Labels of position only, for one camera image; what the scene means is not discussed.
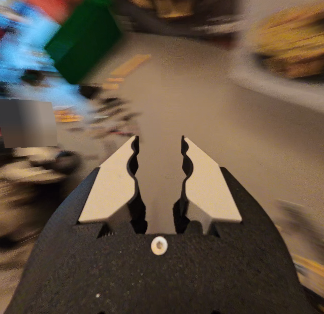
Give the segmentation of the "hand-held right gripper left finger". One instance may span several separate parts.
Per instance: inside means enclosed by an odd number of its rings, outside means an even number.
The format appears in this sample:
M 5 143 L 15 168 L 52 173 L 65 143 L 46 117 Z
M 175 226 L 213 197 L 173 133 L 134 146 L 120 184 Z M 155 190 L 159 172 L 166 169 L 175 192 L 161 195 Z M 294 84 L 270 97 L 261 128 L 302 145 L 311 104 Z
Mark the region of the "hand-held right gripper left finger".
M 136 178 L 138 154 L 139 136 L 134 135 L 100 165 L 80 224 L 105 223 L 110 232 L 116 232 L 128 222 L 136 234 L 146 233 L 146 207 Z

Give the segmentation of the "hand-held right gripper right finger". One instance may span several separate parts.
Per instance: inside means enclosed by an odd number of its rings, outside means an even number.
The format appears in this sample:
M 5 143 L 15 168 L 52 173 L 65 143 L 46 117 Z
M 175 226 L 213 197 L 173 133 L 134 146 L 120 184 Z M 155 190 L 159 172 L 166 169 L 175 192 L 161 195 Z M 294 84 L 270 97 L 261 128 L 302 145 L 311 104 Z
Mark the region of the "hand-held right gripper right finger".
M 183 234 L 193 221 L 200 223 L 203 234 L 214 234 L 217 222 L 240 224 L 242 216 L 219 164 L 185 136 L 181 155 L 185 178 L 173 206 L 176 233 Z

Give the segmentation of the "grey desk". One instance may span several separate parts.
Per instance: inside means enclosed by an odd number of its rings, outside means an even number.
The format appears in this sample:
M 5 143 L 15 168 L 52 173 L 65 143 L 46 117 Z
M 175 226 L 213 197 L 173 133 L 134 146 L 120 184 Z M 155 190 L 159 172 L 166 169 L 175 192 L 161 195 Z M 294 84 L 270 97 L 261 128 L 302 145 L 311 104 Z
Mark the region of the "grey desk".
M 293 255 L 323 265 L 323 113 L 235 85 L 231 51 L 176 37 L 129 33 L 84 83 L 104 84 L 136 54 L 151 58 L 112 96 L 139 113 L 131 128 L 147 233 L 175 233 L 184 135 L 259 202 Z

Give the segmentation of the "yellow curved panel pieces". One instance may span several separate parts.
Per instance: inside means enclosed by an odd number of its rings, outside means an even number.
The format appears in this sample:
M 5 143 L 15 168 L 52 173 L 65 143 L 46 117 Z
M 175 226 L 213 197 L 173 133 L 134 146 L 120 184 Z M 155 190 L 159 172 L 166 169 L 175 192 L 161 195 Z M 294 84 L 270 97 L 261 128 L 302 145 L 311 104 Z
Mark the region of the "yellow curved panel pieces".
M 57 123 L 80 122 L 83 117 L 75 114 L 71 108 L 54 110 L 55 121 Z

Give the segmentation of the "long yellow toy beam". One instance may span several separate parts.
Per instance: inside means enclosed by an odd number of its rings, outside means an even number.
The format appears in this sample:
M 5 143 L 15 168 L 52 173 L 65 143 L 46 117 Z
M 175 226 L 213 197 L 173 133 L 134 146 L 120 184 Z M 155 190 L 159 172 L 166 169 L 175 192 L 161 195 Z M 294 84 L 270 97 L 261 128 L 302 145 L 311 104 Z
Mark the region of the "long yellow toy beam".
M 121 64 L 116 69 L 114 69 L 110 73 L 110 75 L 112 77 L 124 78 L 128 74 L 132 73 L 135 69 L 137 69 L 141 64 L 149 60 L 150 58 L 151 58 L 151 54 L 136 54 L 131 59 Z

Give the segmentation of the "green storage bin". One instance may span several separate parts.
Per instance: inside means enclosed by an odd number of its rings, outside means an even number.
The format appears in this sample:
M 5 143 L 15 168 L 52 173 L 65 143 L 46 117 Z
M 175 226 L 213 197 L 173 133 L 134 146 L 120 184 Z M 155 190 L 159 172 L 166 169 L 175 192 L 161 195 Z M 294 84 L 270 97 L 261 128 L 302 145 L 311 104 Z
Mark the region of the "green storage bin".
M 114 0 L 83 0 L 60 26 L 45 51 L 70 84 L 79 84 L 122 38 Z

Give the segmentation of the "white booklet yellow car picture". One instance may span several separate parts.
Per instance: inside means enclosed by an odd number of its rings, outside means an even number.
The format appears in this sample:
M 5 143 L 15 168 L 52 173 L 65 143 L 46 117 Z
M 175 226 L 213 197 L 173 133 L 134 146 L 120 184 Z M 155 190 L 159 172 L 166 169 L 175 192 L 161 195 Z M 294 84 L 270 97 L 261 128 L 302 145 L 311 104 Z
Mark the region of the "white booklet yellow car picture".
M 323 113 L 323 0 L 257 21 L 233 52 L 245 89 Z

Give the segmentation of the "red plastic tote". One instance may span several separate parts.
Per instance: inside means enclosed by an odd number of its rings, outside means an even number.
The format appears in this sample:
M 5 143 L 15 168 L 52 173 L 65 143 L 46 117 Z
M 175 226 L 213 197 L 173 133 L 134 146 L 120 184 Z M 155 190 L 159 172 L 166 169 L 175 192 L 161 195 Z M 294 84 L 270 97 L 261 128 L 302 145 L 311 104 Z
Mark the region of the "red plastic tote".
M 49 17 L 62 24 L 83 0 L 27 0 L 42 9 Z

